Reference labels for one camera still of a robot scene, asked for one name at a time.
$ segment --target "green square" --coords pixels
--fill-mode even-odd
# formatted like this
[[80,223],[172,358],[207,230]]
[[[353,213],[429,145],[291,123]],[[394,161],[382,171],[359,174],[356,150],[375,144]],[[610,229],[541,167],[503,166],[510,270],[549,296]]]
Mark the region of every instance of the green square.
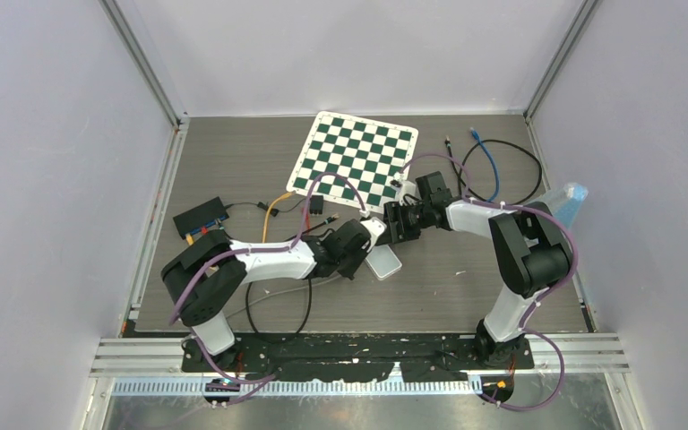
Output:
[[320,194],[328,194],[331,192],[331,184],[320,183],[315,191]]
[[301,188],[305,189],[307,186],[307,180],[304,179],[303,177],[298,177],[297,179],[294,180],[294,188]]
[[378,206],[381,204],[381,196],[378,194],[370,194],[365,202],[373,206]]

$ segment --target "robotic arm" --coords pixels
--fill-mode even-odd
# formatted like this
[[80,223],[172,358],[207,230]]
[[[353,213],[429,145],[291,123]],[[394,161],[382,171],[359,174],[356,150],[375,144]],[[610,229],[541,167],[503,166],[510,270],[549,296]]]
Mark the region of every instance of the robotic arm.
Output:
[[216,255],[237,249],[288,249],[225,258],[218,262],[217,272],[209,277],[202,275],[188,295],[180,319],[202,339],[210,354],[217,355],[235,342],[222,309],[239,286],[276,278],[327,278],[334,271],[352,279],[384,230],[379,219],[351,219],[327,236],[302,236],[290,249],[290,242],[247,244],[229,239],[222,230],[211,230],[168,263],[161,276],[170,297],[177,302],[191,278]]
[[[395,185],[412,188],[411,184]],[[563,233],[538,215],[489,209],[452,197],[439,172],[417,178],[416,185],[420,201],[384,206],[387,231],[378,245],[417,239],[421,229],[430,227],[491,239],[504,285],[492,311],[478,323],[473,349],[483,365],[508,362],[523,339],[520,322],[527,309],[566,276],[572,263],[571,248]],[[542,202],[528,206],[550,213]]]

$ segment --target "checkerboard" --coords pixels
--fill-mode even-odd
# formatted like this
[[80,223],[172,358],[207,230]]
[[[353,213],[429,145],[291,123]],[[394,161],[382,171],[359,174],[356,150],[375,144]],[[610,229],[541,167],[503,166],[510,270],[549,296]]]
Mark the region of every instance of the checkerboard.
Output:
[[[413,156],[417,130],[370,119],[319,113],[286,185],[287,191],[307,194],[322,172],[346,177],[368,210],[383,213],[383,204],[396,200],[389,183]],[[359,208],[355,193],[338,178],[326,176],[316,194],[323,199]]]

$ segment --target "blue cable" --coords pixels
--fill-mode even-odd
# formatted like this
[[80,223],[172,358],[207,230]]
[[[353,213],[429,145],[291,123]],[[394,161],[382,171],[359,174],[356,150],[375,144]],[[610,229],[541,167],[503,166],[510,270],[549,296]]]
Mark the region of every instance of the blue cable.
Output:
[[489,197],[489,200],[487,202],[493,202],[497,195],[500,193],[500,174],[497,173],[497,165],[495,164],[495,159],[492,158],[492,154],[489,152],[489,150],[486,148],[486,145],[484,145],[484,142],[481,141],[481,136],[478,135],[478,132],[474,130],[473,128],[470,129],[470,135],[473,136],[474,139],[476,139],[476,142],[478,142],[478,146],[481,147],[481,150],[486,154],[486,157],[489,159],[489,163],[492,164],[492,170],[494,171],[494,193],[492,194],[492,197]]

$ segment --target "yellow cable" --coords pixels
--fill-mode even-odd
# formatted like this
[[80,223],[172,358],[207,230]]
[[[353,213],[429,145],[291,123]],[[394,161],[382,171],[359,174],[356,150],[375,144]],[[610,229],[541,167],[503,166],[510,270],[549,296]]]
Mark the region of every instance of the yellow cable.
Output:
[[271,205],[268,206],[268,212],[265,213],[265,225],[264,225],[264,227],[262,227],[262,242],[263,243],[265,243],[265,241],[268,238],[268,221],[270,221],[270,219],[271,219],[271,211],[272,211],[273,206],[275,206],[275,203],[280,202],[281,200],[285,200],[285,199],[291,197],[292,195],[294,195],[294,193],[291,193],[291,192],[285,193],[285,194],[281,195],[281,197],[275,199],[273,201],[273,203],[271,203]]

